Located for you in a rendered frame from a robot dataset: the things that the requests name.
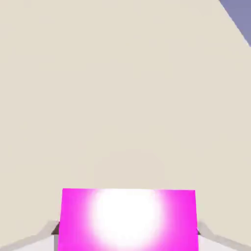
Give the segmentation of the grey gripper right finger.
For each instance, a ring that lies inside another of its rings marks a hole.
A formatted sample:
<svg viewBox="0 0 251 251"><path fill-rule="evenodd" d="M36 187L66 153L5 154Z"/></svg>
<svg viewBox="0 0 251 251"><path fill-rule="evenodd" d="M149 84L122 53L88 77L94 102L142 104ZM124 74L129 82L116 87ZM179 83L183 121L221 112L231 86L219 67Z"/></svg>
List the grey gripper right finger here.
<svg viewBox="0 0 251 251"><path fill-rule="evenodd" d="M251 246L213 233L203 221L198 221L198 237L199 251L251 251Z"/></svg>

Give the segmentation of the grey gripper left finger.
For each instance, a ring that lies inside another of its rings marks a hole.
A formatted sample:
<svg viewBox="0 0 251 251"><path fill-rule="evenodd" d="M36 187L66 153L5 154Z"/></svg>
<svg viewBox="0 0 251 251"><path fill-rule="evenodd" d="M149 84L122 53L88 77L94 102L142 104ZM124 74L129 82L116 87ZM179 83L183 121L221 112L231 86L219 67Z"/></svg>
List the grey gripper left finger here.
<svg viewBox="0 0 251 251"><path fill-rule="evenodd" d="M48 221L35 235L0 247L0 251L58 251L59 221Z"/></svg>

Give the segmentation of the small magenta cube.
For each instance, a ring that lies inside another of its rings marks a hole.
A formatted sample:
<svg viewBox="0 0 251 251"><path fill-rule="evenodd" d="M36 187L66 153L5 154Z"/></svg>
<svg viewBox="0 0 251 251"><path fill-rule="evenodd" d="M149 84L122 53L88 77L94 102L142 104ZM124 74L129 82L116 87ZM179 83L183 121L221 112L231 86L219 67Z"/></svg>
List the small magenta cube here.
<svg viewBox="0 0 251 251"><path fill-rule="evenodd" d="M193 190L63 189L58 251L199 251Z"/></svg>

